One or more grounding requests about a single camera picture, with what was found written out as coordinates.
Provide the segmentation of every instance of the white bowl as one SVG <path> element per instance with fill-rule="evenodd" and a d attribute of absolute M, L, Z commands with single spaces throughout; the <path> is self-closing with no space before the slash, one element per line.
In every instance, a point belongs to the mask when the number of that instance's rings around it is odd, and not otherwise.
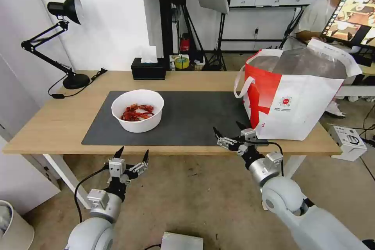
<path fill-rule="evenodd" d="M 154 115 L 141 121 L 121 120 L 125 109 L 132 104 L 146 104 L 154 107 Z M 164 106 L 164 99 L 157 92 L 151 90 L 134 90 L 123 93 L 112 103 L 112 115 L 120 122 L 121 126 L 132 133 L 143 133 L 155 128 L 161 120 L 161 112 Z"/>

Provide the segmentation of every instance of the black desk mat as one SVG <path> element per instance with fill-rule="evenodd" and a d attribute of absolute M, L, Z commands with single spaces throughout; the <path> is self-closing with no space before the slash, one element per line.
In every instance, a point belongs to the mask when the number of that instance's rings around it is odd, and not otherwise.
<path fill-rule="evenodd" d="M 130 133 L 113 117 L 111 105 L 125 91 L 111 91 L 82 141 L 83 145 L 216 146 L 215 126 L 224 136 L 238 136 L 236 120 L 250 125 L 242 99 L 233 92 L 159 92 L 162 118 L 154 129 Z"/>

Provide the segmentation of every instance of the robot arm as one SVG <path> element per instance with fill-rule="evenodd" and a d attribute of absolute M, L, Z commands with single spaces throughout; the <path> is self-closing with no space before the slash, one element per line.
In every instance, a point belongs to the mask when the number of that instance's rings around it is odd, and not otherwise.
<path fill-rule="evenodd" d="M 104 190 L 92 189 L 87 198 L 92 203 L 90 218 L 78 224 L 71 232 L 66 250 L 109 250 L 113 242 L 113 226 L 121 204 L 125 200 L 126 187 L 148 169 L 148 150 L 142 162 L 129 165 L 120 158 L 123 147 L 109 160 L 109 186 Z"/>
<path fill-rule="evenodd" d="M 260 187 L 265 206 L 288 227 L 301 250 L 368 250 L 332 214 L 314 205 L 295 181 L 279 177 L 283 156 L 278 152 L 260 154 L 256 145 L 261 141 L 255 131 L 238 125 L 241 135 L 233 139 L 223 137 L 214 128 L 217 144 L 244 159 L 246 169 Z"/>

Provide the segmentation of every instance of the lamp shade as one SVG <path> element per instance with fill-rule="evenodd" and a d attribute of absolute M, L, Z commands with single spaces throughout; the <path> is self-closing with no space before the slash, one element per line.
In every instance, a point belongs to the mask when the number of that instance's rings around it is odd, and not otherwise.
<path fill-rule="evenodd" d="M 48 11 L 55 16 L 66 16 L 77 24 L 83 23 L 83 9 L 80 0 L 65 0 L 61 2 L 49 2 Z"/>

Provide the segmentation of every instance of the shopping bag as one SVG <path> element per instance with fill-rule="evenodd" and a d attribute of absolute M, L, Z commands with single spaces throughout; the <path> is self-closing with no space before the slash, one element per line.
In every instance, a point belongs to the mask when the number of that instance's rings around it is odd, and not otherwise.
<path fill-rule="evenodd" d="M 245 70 L 245 83 L 237 87 Z M 362 71 L 351 55 L 312 39 L 304 49 L 265 49 L 239 71 L 243 98 L 259 139 L 304 140 L 347 77 Z"/>

